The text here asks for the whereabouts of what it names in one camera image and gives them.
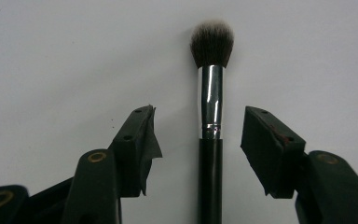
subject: brush handle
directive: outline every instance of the brush handle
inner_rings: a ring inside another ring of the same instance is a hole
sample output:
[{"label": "brush handle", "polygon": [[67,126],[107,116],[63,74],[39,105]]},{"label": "brush handle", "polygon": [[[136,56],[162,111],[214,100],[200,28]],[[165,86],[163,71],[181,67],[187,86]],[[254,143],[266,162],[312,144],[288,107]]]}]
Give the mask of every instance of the brush handle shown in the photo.
[{"label": "brush handle", "polygon": [[199,224],[222,223],[222,139],[200,139]]}]

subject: metal ferrule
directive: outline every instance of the metal ferrule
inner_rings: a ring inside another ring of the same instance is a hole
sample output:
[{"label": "metal ferrule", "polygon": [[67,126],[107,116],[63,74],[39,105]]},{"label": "metal ferrule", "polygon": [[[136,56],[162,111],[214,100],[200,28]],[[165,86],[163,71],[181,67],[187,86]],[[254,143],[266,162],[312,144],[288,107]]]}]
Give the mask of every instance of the metal ferrule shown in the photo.
[{"label": "metal ferrule", "polygon": [[199,125],[201,139],[221,139],[225,68],[209,65],[199,69]]}]

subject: white-tipped bristles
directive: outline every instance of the white-tipped bristles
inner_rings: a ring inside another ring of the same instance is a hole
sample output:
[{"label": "white-tipped bristles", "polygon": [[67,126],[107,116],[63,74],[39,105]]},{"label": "white-tipped bristles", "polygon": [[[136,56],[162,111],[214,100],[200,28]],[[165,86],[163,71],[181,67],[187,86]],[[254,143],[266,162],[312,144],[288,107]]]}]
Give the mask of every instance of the white-tipped bristles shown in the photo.
[{"label": "white-tipped bristles", "polygon": [[220,20],[205,21],[194,29],[190,48],[198,68],[207,65],[227,67],[234,33]]}]

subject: white background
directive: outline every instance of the white background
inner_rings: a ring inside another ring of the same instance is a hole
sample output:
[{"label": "white background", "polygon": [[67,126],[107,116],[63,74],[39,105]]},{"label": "white background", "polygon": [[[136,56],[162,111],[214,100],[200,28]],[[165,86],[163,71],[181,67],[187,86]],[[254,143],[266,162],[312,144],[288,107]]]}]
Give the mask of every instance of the white background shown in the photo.
[{"label": "white background", "polygon": [[246,105],[282,120],[358,173],[358,0],[0,1],[0,186],[31,195],[72,176],[130,114],[157,108],[147,197],[124,223],[196,223],[197,68],[192,29],[224,19],[227,66],[223,222],[297,223],[241,151]]}]

